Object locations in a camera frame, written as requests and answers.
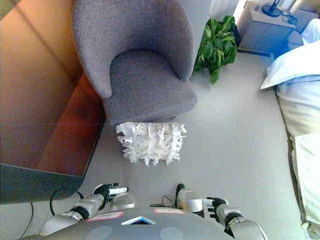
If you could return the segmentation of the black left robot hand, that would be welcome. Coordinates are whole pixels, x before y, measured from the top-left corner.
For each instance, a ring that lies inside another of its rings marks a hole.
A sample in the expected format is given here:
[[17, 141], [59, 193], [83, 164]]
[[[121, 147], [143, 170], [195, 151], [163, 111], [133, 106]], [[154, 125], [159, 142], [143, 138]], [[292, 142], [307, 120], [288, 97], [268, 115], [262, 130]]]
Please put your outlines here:
[[103, 197], [103, 201], [99, 210], [102, 210], [106, 203], [109, 201], [110, 196], [115, 196], [117, 194], [125, 193], [129, 190], [128, 187], [118, 187], [118, 183], [114, 182], [111, 184], [99, 184], [95, 187], [93, 195], [100, 194]]

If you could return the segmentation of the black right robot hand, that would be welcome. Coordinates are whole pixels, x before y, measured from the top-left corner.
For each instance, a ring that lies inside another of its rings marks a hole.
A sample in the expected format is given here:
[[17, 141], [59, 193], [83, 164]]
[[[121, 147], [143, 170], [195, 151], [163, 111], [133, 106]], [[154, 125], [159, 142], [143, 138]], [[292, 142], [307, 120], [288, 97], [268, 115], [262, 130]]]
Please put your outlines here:
[[228, 201], [223, 198], [218, 197], [207, 197], [203, 200], [203, 204], [209, 206], [207, 211], [209, 212], [209, 217], [214, 218], [218, 223], [220, 223], [219, 217], [217, 215], [217, 207], [224, 204], [228, 205]]

